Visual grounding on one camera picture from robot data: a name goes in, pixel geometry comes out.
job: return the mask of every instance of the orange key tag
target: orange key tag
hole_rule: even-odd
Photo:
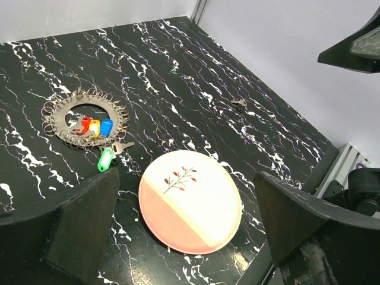
[[[90,117],[83,117],[83,119],[82,119],[83,131],[81,132],[81,135],[85,134],[88,131],[88,128],[90,126],[90,122],[91,122]]]

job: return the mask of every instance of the key tag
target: key tag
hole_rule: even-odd
[[[100,121],[99,120],[92,120],[90,122],[90,125],[88,126],[89,131],[93,131],[95,133],[95,138],[99,136],[100,132]]]
[[[116,155],[115,152],[113,151],[112,147],[105,147],[104,150],[110,150],[110,151],[112,151],[112,159],[117,158],[117,155]]]
[[[108,137],[111,133],[111,129],[113,126],[113,122],[111,119],[104,119],[102,120],[102,123],[100,124],[100,135],[104,135],[105,137]]]
[[[105,148],[100,156],[97,168],[100,172],[108,170],[113,159],[113,151],[110,148]]]
[[[90,126],[90,122],[91,122],[90,117],[83,117],[83,119],[82,119],[83,131],[81,132],[81,135],[85,134],[88,131],[88,128]]]

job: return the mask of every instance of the ceramic plate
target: ceramic plate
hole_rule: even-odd
[[[138,198],[154,235],[186,254],[208,254],[225,246],[242,216],[230,175],[214,159],[194,151],[173,151],[153,161],[142,176]]]

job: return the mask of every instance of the metal key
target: metal key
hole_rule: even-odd
[[[82,126],[83,117],[84,117],[83,115],[80,115],[77,123],[70,127],[70,131],[72,134],[80,134],[83,131],[84,129],[84,127]]]
[[[84,135],[82,135],[83,138],[95,138],[96,134],[94,131],[87,131]]]
[[[111,147],[112,147],[112,150],[113,150],[113,153],[118,155],[118,154],[121,154],[123,153],[124,149],[128,148],[128,147],[132,147],[134,146],[135,143],[134,142],[128,142],[126,144],[122,144],[121,142],[119,141],[115,141]]]
[[[239,105],[242,105],[243,107],[247,107],[247,102],[244,99],[232,100],[231,103],[232,104],[239,104]]]

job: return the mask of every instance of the green key tag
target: green key tag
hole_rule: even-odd
[[[112,147],[105,147],[104,150],[112,150],[112,159],[116,158],[116,154],[113,152]]]
[[[111,161],[113,159],[113,151],[111,148],[105,148],[102,152],[102,156],[100,156],[100,160],[97,163],[97,168],[100,172],[104,172],[108,170]]]

